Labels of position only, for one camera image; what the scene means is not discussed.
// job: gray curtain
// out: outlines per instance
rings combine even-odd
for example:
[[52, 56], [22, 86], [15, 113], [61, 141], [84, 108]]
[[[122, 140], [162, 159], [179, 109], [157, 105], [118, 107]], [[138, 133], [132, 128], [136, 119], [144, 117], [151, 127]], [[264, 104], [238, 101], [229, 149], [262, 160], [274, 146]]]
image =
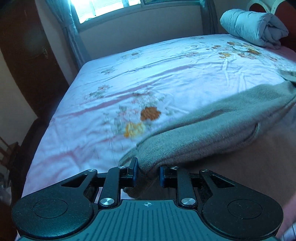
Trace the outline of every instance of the gray curtain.
[[80, 69], [91, 58], [80, 38], [71, 13], [71, 0], [46, 0], [47, 5], [60, 23]]
[[218, 17], [214, 0], [200, 0], [204, 35], [218, 33]]

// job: mattress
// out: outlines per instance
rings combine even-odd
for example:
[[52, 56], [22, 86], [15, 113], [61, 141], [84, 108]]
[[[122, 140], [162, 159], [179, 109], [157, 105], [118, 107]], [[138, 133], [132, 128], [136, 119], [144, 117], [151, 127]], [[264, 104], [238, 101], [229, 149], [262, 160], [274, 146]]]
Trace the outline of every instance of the mattress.
[[89, 168], [107, 172], [162, 125], [256, 85], [285, 81], [278, 69], [295, 70], [296, 53], [228, 34], [174, 39], [90, 61], [53, 115], [22, 195]]

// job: red headboard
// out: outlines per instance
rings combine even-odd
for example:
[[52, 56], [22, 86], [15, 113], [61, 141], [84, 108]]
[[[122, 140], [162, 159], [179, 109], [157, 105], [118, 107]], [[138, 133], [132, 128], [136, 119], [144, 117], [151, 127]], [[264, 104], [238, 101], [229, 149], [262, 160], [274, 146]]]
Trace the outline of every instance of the red headboard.
[[248, 11], [270, 12], [276, 15], [289, 30], [289, 35], [281, 39], [281, 44], [296, 52], [296, 9], [285, 0], [275, 0], [270, 9], [261, 0], [251, 0], [247, 7]]

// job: silver bolt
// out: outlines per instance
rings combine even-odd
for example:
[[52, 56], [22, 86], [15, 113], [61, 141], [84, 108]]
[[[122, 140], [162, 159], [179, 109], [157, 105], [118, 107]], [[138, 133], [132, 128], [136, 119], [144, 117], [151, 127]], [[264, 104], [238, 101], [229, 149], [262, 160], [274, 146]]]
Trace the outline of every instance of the silver bolt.
[[193, 198], [187, 197], [183, 198], [181, 200], [181, 203], [183, 203], [184, 205], [193, 205], [195, 203], [195, 200]]
[[106, 197], [106, 198], [101, 199], [100, 203], [102, 205], [109, 206], [114, 203], [114, 199]]

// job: brown wooden door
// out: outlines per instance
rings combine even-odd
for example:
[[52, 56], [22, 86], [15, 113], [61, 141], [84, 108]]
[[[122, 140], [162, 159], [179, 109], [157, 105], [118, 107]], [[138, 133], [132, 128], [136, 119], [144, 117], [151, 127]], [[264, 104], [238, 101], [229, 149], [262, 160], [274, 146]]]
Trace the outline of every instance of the brown wooden door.
[[34, 0], [14, 0], [0, 11], [0, 49], [28, 104], [39, 118], [49, 122], [69, 85]]

